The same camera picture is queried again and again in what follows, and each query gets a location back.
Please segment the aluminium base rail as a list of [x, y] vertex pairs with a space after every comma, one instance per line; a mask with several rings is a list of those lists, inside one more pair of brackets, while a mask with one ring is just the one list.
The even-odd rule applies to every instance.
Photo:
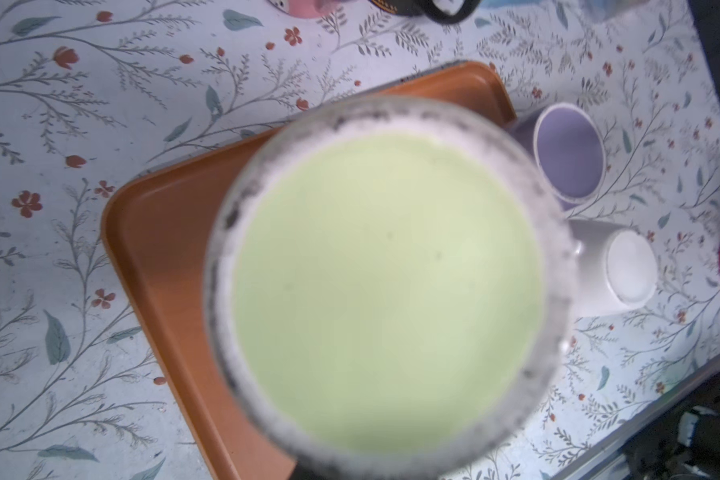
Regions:
[[602, 471], [619, 462], [623, 446], [632, 437], [690, 396], [694, 390], [717, 373], [720, 373], [720, 354], [682, 380], [667, 394], [651, 402], [647, 408], [587, 450], [569, 466], [564, 467], [552, 479], [595, 479]]

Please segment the white mug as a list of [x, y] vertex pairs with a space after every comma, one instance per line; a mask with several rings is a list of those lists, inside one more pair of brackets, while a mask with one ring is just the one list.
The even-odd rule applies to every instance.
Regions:
[[578, 317], [598, 317], [644, 307], [657, 289], [658, 263], [650, 242], [636, 230], [595, 220], [569, 221], [576, 241]]

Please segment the light green mug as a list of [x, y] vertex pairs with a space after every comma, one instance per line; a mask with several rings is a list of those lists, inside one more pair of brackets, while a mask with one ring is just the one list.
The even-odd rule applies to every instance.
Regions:
[[501, 446], [561, 364], [574, 242], [529, 154], [450, 103], [304, 113], [232, 182], [205, 317], [252, 423], [330, 479], [434, 479]]

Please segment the orange wooden tray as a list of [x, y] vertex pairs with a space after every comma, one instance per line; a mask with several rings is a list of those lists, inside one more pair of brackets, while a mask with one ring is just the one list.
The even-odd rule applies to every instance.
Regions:
[[152, 167], [108, 202], [101, 237], [177, 404], [216, 479], [307, 479], [236, 404], [204, 325], [203, 268], [232, 181], [269, 140], [262, 132]]

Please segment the black mug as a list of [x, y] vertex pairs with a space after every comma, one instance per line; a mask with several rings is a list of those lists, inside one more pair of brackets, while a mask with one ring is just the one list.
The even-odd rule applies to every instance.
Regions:
[[481, 1], [464, 0], [454, 13], [442, 10], [433, 0], [370, 0], [370, 3], [391, 15], [411, 18], [426, 17], [440, 25], [454, 25], [472, 15]]

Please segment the purple mug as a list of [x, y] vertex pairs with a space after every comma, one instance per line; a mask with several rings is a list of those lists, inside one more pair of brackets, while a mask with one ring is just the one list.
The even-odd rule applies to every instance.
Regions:
[[604, 143], [581, 108], [556, 103], [509, 123], [505, 130], [529, 153], [567, 211], [593, 200], [606, 173]]

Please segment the pink mug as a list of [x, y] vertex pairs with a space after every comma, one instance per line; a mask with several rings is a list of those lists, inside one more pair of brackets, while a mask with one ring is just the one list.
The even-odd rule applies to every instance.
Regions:
[[317, 19], [335, 13], [344, 4], [341, 0], [269, 0], [268, 3], [299, 19]]

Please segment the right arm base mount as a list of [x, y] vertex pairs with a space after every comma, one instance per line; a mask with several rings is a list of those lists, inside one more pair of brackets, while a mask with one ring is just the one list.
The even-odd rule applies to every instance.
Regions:
[[720, 373], [625, 444], [632, 479], [720, 479]]

